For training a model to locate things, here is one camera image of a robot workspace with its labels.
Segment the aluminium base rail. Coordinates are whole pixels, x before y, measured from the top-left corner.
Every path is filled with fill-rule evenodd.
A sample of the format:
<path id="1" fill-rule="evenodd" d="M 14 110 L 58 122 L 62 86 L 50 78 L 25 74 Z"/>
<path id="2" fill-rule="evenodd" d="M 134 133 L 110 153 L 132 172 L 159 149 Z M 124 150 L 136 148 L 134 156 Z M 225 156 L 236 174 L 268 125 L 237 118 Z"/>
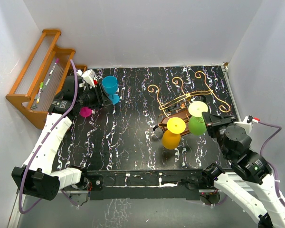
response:
<path id="1" fill-rule="evenodd" d="M 224 193 L 238 204 L 260 228 L 284 228 L 285 218 L 250 195 L 227 170 L 87 171 L 70 167 L 50 174 L 42 169 L 15 167 L 12 171 L 20 196 L 53 200 L 63 193 L 69 200 L 84 191 L 89 200 L 173 199 L 198 200 L 207 194 Z"/>

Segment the purple capped marker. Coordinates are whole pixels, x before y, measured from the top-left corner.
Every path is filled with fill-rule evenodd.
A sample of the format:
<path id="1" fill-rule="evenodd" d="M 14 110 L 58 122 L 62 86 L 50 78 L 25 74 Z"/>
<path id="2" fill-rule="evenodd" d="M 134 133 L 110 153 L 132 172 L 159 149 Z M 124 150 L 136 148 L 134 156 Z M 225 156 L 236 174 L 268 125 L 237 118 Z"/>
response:
<path id="1" fill-rule="evenodd" d="M 49 76 L 51 76 L 51 75 L 53 74 L 53 71 L 54 71 L 56 65 L 58 64 L 58 62 L 59 62 L 59 58 L 57 58 L 57 59 L 55 60 L 54 65 L 53 65 L 53 67 L 51 68 L 51 70 L 50 70 L 50 72 L 49 72 Z"/>

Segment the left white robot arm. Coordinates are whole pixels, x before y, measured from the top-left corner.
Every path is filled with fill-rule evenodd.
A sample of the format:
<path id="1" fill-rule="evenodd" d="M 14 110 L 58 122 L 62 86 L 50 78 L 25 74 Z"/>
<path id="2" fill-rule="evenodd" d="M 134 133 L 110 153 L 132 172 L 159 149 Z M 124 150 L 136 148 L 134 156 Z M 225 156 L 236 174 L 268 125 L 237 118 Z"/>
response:
<path id="1" fill-rule="evenodd" d="M 46 117 L 45 126 L 33 151 L 21 167 L 14 167 L 11 176 L 18 189 L 26 195 L 44 200 L 55 198 L 59 190 L 74 185 L 82 190 L 88 186 L 86 170 L 71 166 L 52 171 L 59 146 L 80 109 L 100 109 L 112 104 L 99 80 L 96 85 L 87 77 L 67 76 L 62 90 L 55 95 Z"/>

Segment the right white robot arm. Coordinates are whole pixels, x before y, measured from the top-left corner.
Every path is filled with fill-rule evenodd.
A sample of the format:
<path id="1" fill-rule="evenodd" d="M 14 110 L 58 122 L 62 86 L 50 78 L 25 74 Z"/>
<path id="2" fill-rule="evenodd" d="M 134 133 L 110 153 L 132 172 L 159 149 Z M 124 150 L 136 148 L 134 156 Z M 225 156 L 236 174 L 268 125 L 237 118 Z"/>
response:
<path id="1" fill-rule="evenodd" d="M 276 172 L 269 162 L 250 148 L 248 135 L 260 120 L 247 116 L 237 122 L 233 116 L 202 113 L 207 133 L 217 140 L 220 151 L 231 168 L 256 194 L 253 197 L 217 164 L 205 168 L 202 183 L 216 188 L 236 202 L 260 228 L 285 228 L 285 198 L 279 190 Z"/>

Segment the orange yellow wine glass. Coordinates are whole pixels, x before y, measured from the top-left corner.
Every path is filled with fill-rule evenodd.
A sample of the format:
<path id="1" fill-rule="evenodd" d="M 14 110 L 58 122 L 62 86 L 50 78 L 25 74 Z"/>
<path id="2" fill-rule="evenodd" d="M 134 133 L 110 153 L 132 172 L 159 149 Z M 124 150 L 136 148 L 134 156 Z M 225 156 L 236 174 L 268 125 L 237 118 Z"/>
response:
<path id="1" fill-rule="evenodd" d="M 178 147 L 181 134 L 186 130 L 185 121 L 179 117 L 172 117 L 167 121 L 167 130 L 162 137 L 162 145 L 168 150 Z"/>

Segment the wooden tiered shelf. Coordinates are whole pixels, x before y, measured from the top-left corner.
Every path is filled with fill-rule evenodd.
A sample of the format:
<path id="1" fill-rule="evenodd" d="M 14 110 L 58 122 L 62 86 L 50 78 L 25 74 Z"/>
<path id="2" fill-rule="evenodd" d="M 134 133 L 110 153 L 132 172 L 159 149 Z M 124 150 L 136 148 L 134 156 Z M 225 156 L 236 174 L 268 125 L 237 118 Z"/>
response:
<path id="1" fill-rule="evenodd" d="M 70 60 L 76 53 L 72 48 L 57 45 L 60 35 L 59 29 L 50 28 L 42 31 L 16 82 L 6 95 L 6 99 L 40 130 L 45 126 L 54 96 L 60 92 L 66 76 L 72 69 Z M 59 62 L 53 74 L 49 76 L 57 58 Z M 43 90 L 37 104 L 36 98 L 41 82 L 44 83 Z"/>

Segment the green capped marker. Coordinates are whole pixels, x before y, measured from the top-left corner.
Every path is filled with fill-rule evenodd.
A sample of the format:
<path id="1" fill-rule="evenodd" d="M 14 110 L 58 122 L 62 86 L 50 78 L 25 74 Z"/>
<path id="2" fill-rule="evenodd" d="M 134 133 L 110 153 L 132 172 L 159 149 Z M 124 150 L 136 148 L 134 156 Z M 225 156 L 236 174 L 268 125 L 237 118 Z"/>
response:
<path id="1" fill-rule="evenodd" d="M 42 90 L 43 90 L 43 82 L 40 83 L 39 85 L 39 90 L 38 90 L 38 94 L 37 94 L 37 98 L 36 98 L 36 103 L 38 104 L 39 101 L 40 101 L 40 97 L 41 97 L 41 93 L 42 93 Z"/>

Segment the blue wine glass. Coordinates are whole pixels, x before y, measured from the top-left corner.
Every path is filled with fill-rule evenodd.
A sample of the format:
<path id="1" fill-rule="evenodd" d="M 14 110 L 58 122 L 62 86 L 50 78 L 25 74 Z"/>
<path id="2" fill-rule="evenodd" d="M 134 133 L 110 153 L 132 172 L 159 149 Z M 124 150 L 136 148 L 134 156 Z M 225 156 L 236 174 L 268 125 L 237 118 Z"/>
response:
<path id="1" fill-rule="evenodd" d="M 106 76 L 103 78 L 102 87 L 104 91 L 108 94 L 109 99 L 112 101 L 112 103 L 115 105 L 119 102 L 120 98 L 117 94 L 118 89 L 118 80 L 114 76 Z"/>

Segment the green wine glass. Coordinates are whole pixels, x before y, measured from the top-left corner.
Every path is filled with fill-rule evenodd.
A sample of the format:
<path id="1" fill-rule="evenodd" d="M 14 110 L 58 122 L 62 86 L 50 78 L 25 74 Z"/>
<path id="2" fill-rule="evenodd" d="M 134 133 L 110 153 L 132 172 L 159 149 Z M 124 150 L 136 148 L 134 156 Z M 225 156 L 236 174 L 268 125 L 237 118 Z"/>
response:
<path id="1" fill-rule="evenodd" d="M 206 126 L 202 117 L 202 112 L 208 112 L 208 106 L 202 101 L 194 101 L 188 107 L 189 131 L 194 135 L 203 135 L 206 132 Z"/>

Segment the magenta wine glass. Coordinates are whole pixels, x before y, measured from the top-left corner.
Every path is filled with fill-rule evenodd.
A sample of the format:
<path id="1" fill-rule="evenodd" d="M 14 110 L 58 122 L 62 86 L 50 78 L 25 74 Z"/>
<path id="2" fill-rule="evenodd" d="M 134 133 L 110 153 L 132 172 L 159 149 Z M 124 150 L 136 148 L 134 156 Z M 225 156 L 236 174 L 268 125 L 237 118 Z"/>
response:
<path id="1" fill-rule="evenodd" d="M 82 107 L 79 114 L 81 117 L 87 118 L 93 114 L 93 110 L 88 107 Z"/>

